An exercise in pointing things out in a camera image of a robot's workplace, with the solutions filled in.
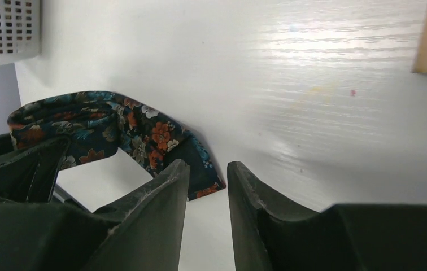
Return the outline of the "dark floral tie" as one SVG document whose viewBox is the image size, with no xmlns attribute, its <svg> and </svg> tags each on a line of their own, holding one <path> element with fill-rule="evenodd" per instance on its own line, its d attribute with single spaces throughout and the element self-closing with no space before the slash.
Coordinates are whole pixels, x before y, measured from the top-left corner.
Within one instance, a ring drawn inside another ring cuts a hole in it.
<svg viewBox="0 0 427 271">
<path fill-rule="evenodd" d="M 109 158 L 122 150 L 153 177 L 174 160 L 183 160 L 190 167 L 189 200 L 226 188 L 193 132 L 119 93 L 82 91 L 45 98 L 20 107 L 7 123 L 16 150 L 69 137 L 62 169 Z"/>
</svg>

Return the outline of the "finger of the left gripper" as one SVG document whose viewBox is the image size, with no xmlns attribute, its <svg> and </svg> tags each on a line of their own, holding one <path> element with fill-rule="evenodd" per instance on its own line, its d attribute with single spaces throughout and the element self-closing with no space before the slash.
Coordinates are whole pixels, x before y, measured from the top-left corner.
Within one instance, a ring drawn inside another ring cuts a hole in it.
<svg viewBox="0 0 427 271">
<path fill-rule="evenodd" d="M 69 138 L 61 136 L 14 150 L 11 136 L 0 135 L 0 202 L 51 201 L 60 165 L 70 143 Z"/>
</svg>

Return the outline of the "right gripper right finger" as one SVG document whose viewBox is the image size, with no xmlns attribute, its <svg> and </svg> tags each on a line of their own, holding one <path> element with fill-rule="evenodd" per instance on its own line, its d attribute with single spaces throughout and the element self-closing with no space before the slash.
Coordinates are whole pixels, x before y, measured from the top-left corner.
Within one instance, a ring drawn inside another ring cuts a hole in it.
<svg viewBox="0 0 427 271">
<path fill-rule="evenodd" d="M 427 270 L 427 205 L 341 203 L 316 212 L 239 161 L 227 177 L 237 270 Z"/>
</svg>

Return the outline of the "white plastic basket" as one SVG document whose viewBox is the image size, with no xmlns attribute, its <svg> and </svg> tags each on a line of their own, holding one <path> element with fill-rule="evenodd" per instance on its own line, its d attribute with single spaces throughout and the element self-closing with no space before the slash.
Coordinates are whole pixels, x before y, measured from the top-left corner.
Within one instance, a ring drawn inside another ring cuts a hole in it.
<svg viewBox="0 0 427 271">
<path fill-rule="evenodd" d="M 0 65 L 41 51 L 41 1 L 0 0 Z"/>
</svg>

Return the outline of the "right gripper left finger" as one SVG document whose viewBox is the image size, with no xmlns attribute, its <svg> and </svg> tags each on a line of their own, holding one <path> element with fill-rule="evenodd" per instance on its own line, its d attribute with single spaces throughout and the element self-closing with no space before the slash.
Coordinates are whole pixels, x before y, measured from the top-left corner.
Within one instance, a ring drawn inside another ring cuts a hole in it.
<svg viewBox="0 0 427 271">
<path fill-rule="evenodd" d="M 0 203 L 0 270 L 177 270 L 189 171 L 177 159 L 93 213 Z"/>
</svg>

